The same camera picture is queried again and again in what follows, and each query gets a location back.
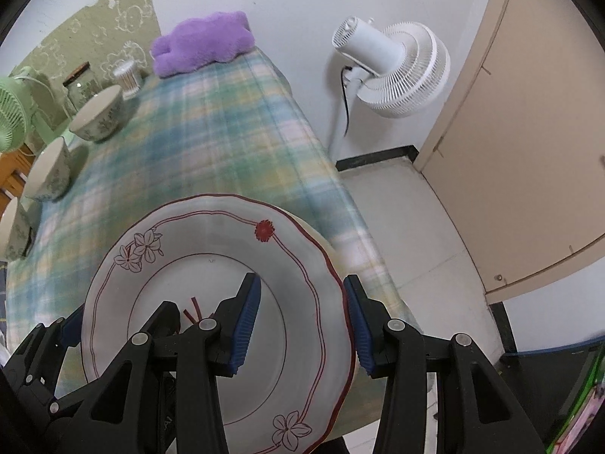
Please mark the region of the floral ceramic bowl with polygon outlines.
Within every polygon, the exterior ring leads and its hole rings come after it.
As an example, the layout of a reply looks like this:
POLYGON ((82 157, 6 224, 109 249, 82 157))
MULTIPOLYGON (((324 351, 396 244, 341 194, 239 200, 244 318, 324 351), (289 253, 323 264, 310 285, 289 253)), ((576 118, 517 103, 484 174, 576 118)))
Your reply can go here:
POLYGON ((112 85, 95 94, 78 111, 69 125, 69 131, 81 140, 105 140, 119 126, 123 104, 122 88, 112 85))
POLYGON ((19 198, 13 198, 0 221, 1 260, 11 263, 24 258, 32 243, 32 234, 33 229, 25 208, 20 204, 19 198))
POLYGON ((71 181, 70 152, 66 140, 59 136, 37 157, 23 195, 37 201, 53 201, 59 198, 71 181))

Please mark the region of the white plate red trim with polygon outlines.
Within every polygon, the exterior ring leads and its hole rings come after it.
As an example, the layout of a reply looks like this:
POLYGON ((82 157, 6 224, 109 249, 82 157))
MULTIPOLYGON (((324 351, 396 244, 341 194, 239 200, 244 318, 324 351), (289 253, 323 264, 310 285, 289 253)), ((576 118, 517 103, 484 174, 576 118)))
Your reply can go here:
POLYGON ((354 375, 343 270, 304 220, 238 195, 169 202, 108 251, 84 303, 81 360, 97 379, 164 302, 183 329, 217 330, 219 305, 258 277, 258 313, 220 410, 233 453, 309 453, 335 424, 354 375))

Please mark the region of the wooden chair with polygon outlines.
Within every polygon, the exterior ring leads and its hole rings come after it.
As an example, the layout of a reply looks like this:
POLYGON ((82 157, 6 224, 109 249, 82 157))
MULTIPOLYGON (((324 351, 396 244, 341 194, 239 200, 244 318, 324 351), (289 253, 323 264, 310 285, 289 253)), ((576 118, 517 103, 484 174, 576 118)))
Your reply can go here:
POLYGON ((0 156, 0 214, 13 198, 23 195, 35 154, 26 146, 0 156))

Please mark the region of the green desk fan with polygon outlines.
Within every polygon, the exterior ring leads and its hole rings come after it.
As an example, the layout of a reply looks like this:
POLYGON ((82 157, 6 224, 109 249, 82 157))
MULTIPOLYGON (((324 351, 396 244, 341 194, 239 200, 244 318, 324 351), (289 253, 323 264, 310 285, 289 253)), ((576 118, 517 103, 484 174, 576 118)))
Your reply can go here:
POLYGON ((65 135, 70 115, 55 96, 46 76, 25 66, 1 78, 1 153, 23 150, 41 153, 65 135))

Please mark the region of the glass jar black lid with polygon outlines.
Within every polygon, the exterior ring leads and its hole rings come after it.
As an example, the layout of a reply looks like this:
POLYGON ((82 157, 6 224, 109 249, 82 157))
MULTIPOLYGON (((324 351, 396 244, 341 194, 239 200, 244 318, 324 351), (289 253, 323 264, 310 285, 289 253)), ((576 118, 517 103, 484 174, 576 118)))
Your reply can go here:
POLYGON ((101 85, 92 72, 89 62, 84 62, 75 69, 62 81, 62 86, 66 89, 69 103, 76 111, 101 92, 101 85))

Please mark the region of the beige door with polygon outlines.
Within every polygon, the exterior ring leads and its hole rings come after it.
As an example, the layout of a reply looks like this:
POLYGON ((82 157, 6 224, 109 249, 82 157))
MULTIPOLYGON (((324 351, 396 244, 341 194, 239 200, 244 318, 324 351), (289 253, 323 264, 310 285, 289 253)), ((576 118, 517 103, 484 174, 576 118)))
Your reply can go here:
POLYGON ((506 0, 467 94, 417 165, 486 299, 604 254, 604 51, 572 0, 506 0))

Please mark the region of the plaid tablecloth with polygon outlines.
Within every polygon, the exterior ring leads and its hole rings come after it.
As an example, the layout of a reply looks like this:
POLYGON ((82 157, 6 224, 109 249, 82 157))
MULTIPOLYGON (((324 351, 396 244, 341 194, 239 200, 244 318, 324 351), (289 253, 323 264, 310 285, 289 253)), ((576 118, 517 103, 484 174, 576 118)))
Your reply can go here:
POLYGON ((69 315, 119 237, 152 210, 200 194, 237 194, 304 220, 390 314, 413 321, 365 221, 287 80, 255 50, 228 64, 149 78, 102 143, 74 140, 66 194, 27 201, 32 249, 10 263, 6 330, 15 348, 69 315))

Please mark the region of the cotton swab container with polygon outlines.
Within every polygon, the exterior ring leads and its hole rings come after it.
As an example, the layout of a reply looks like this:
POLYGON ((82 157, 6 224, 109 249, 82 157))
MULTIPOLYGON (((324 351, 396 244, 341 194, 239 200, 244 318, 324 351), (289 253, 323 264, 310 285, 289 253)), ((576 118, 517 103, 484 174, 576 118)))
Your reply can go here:
POLYGON ((133 59, 116 66, 112 71, 112 75, 115 83, 122 88, 122 94, 126 100, 137 94, 141 90, 141 87, 143 87, 143 77, 137 63, 133 59))

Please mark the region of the purple plush pillow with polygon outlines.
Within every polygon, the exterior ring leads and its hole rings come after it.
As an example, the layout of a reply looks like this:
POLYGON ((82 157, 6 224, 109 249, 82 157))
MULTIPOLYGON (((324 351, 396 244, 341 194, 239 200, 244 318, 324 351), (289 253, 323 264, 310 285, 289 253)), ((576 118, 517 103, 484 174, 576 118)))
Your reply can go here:
POLYGON ((178 23, 152 43, 150 55, 154 73, 167 78, 212 62, 230 62, 253 48, 255 39, 245 12, 216 12, 178 23))

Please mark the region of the white standing fan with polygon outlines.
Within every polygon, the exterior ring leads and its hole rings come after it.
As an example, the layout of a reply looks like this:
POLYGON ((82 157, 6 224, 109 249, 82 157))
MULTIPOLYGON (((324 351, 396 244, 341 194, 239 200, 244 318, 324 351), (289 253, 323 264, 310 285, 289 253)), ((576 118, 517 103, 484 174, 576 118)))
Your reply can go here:
POLYGON ((356 101, 380 117, 406 118, 432 104, 449 78, 449 51, 423 23, 394 23, 379 30, 359 17, 348 17, 333 33, 331 43, 351 62, 340 71, 343 104, 327 146, 332 162, 340 155, 356 101))

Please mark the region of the green patterned wall mat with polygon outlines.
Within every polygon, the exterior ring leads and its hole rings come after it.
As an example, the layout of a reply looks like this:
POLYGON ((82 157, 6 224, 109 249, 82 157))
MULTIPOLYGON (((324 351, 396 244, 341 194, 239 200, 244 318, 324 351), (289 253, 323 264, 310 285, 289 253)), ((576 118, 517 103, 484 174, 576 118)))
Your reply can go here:
POLYGON ((153 0, 98 0, 69 17, 44 38, 12 72, 30 67, 44 75, 55 96, 84 62, 102 86, 113 82, 113 70, 130 59, 144 76, 153 72, 150 48, 160 36, 153 0))

